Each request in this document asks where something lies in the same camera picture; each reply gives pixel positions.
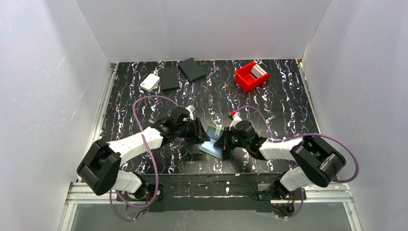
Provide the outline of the mint green card holder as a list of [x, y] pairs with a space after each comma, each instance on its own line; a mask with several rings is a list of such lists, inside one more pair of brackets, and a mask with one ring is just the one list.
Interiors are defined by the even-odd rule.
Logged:
[[215, 158], [220, 158], [223, 148], [215, 146], [215, 143], [223, 135], [223, 129], [221, 127], [207, 126], [206, 134], [210, 138], [210, 141], [205, 141], [199, 146], [199, 150], [205, 154], [211, 155]]

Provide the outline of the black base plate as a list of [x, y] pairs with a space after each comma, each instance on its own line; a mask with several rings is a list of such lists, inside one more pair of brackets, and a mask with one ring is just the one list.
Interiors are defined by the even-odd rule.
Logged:
[[278, 174], [198, 174], [160, 175], [156, 200], [150, 212], [252, 210], [272, 212], [274, 201], [279, 210], [287, 207], [293, 214], [294, 204], [306, 199], [305, 192], [295, 190], [281, 198], [270, 189]]

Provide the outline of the red plastic bin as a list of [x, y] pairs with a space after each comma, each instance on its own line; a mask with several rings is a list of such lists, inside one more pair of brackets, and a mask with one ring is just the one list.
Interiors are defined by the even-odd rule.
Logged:
[[255, 61], [252, 61], [245, 66], [237, 69], [235, 73], [235, 82], [238, 84], [240, 88], [244, 90], [244, 92], [250, 92], [254, 88], [265, 84], [266, 81], [270, 78], [270, 74], [267, 72], [266, 75], [262, 76], [261, 78], [255, 79], [251, 76], [250, 70], [252, 67], [258, 64]]

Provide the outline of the black flat box angled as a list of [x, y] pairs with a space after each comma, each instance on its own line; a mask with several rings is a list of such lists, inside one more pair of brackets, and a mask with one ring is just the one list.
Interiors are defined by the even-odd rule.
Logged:
[[205, 77], [205, 72], [194, 58], [181, 61], [178, 65], [190, 82], [195, 82]]

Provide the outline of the black flat box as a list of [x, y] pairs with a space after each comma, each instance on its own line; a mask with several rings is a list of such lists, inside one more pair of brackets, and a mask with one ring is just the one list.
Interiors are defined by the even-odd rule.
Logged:
[[179, 90], [179, 76], [176, 66], [166, 67], [160, 71], [161, 91], [168, 92]]

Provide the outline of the aluminium rail frame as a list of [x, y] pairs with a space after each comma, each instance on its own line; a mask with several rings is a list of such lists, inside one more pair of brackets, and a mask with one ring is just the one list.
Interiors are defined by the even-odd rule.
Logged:
[[292, 218], [279, 218], [271, 201], [268, 212], [257, 212], [245, 197], [170, 196], [137, 221], [127, 221], [138, 210], [109, 196], [94, 196], [84, 183], [70, 186], [62, 231], [360, 231], [353, 198], [346, 184], [327, 189], [308, 187], [304, 202], [296, 202]]

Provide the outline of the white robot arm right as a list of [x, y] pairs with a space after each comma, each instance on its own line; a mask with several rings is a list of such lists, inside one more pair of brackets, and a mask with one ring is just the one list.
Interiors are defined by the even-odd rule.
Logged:
[[258, 160], [294, 161], [297, 166], [283, 172], [270, 189], [272, 193], [281, 197], [310, 185], [327, 187], [346, 165], [346, 159], [317, 135], [272, 142], [266, 137], [259, 136], [247, 120], [237, 122], [231, 128], [225, 127], [215, 146], [224, 152], [243, 148], [251, 157]]

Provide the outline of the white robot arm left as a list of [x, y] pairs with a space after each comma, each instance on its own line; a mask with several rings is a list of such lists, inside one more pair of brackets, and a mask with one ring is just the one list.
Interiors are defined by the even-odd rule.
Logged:
[[109, 190], [139, 193], [144, 187], [135, 173], [122, 171], [121, 166], [130, 159], [161, 148], [176, 138], [187, 144], [210, 141], [193, 107], [176, 107], [168, 117], [160, 118], [145, 130], [127, 138], [105, 142], [96, 140], [77, 167], [77, 174], [96, 195]]

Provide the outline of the white small box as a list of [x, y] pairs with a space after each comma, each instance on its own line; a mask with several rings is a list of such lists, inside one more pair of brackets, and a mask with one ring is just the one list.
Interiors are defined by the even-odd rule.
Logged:
[[141, 83], [140, 83], [140, 87], [147, 91], [147, 92], [151, 92], [153, 91], [155, 88], [158, 87], [158, 84], [160, 82], [160, 77], [155, 75], [155, 74], [149, 74]]

